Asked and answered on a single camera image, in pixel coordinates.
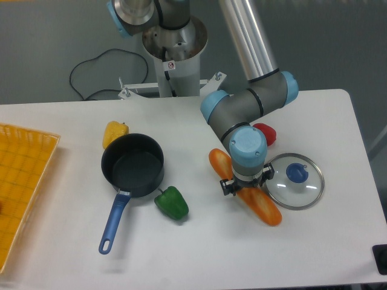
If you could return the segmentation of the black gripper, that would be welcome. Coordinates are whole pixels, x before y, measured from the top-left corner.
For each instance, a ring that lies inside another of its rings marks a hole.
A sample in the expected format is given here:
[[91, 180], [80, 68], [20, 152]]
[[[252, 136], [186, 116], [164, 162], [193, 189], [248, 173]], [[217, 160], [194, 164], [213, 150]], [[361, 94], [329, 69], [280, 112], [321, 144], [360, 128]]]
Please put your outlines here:
[[263, 166], [262, 174], [252, 175], [252, 176], [244, 176], [239, 174], [238, 172], [233, 173], [233, 179], [222, 179], [220, 181], [220, 185], [223, 191], [223, 195], [233, 195], [240, 191], [242, 188], [250, 188], [250, 187], [260, 187], [267, 180], [273, 179], [275, 175], [275, 170], [271, 163], [267, 163]]

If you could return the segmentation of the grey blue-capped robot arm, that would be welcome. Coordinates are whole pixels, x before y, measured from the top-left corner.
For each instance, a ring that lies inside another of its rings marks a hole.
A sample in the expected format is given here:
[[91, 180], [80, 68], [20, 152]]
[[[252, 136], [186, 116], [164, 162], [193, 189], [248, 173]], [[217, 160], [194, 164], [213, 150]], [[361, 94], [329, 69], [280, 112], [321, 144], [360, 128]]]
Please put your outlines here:
[[[108, 1], [107, 8], [122, 36], [142, 35], [161, 97], [199, 94], [200, 55], [208, 36], [204, 24], [191, 15], [189, 1]], [[278, 68], [253, 3], [221, 1], [220, 8], [249, 83], [235, 95], [211, 92], [200, 107], [232, 160], [231, 175], [221, 180], [228, 195], [274, 177], [265, 162], [264, 134], [251, 122], [291, 103], [299, 88], [289, 72]]]

